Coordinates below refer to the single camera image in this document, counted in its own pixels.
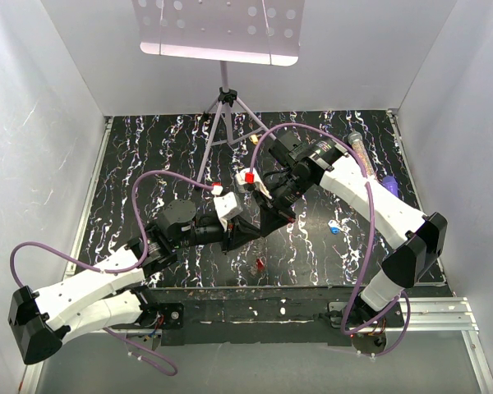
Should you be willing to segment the red key tag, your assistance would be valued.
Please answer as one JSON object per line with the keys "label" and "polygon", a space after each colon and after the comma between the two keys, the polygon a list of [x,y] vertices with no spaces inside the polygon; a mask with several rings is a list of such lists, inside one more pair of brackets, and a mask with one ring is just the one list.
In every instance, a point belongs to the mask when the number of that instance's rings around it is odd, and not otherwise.
{"label": "red key tag", "polygon": [[250,272],[252,275],[258,275],[258,274],[263,274],[265,270],[266,267],[263,259],[256,259],[256,261],[251,266]]}

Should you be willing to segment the blue key tag with key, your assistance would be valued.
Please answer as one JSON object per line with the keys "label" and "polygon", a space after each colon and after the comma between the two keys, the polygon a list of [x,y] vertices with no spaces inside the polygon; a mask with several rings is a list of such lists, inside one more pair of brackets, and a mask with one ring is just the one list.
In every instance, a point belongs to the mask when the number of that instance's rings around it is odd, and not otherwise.
{"label": "blue key tag with key", "polygon": [[336,235],[340,233],[340,228],[338,226],[338,223],[334,220],[328,221],[328,227],[329,230],[332,234]]}

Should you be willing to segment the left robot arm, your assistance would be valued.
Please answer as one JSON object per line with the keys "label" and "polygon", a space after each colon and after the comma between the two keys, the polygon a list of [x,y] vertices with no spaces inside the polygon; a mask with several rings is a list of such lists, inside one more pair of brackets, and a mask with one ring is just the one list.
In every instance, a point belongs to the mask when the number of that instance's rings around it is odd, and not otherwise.
{"label": "left robot arm", "polygon": [[153,302],[141,282],[177,261],[181,248],[218,244],[228,252],[260,238],[229,195],[202,216],[188,200],[176,199],[135,237],[106,259],[75,276],[33,290],[13,292],[8,323],[26,365],[38,364],[70,340],[119,324],[150,328],[171,323],[168,309]]}

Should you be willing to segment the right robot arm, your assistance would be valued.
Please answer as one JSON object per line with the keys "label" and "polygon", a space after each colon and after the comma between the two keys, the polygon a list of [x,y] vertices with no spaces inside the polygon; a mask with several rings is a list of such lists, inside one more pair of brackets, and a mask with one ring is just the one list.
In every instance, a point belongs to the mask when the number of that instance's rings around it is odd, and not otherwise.
{"label": "right robot arm", "polygon": [[270,204],[284,218],[290,217],[301,195],[318,185],[367,219],[370,237],[379,232],[392,248],[370,282],[355,285],[346,308],[355,310],[361,324],[376,325],[400,293],[414,287],[440,257],[447,220],[440,213],[427,215],[404,203],[367,174],[352,148],[327,133],[306,144],[287,130],[273,140],[269,152],[289,171],[282,184],[268,191]]}

